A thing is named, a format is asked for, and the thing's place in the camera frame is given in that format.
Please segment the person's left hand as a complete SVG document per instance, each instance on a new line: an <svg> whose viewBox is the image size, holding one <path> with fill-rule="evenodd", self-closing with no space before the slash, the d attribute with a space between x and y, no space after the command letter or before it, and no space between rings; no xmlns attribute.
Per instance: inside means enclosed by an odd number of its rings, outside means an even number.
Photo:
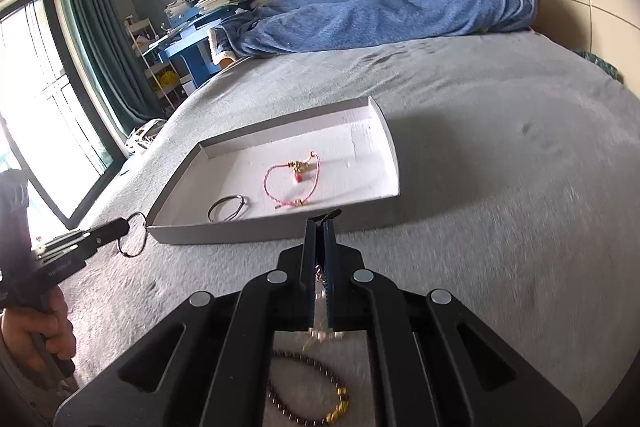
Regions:
<svg viewBox="0 0 640 427"><path fill-rule="evenodd" d="M46 337L46 350L60 360L76 355L76 338L68 319L68 306L61 288L48 294L50 313L25 307L6 308L1 319L1 334L11 358L20 369L41 373L46 363L36 349L32 334Z"/></svg>

